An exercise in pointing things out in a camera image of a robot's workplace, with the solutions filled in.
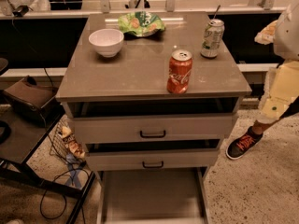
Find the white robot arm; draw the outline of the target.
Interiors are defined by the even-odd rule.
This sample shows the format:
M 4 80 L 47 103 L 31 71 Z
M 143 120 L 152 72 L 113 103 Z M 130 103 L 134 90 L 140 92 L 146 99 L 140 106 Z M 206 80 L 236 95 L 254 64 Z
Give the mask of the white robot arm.
M 299 0 L 292 0 L 278 18 L 274 52 L 285 60 L 299 60 Z

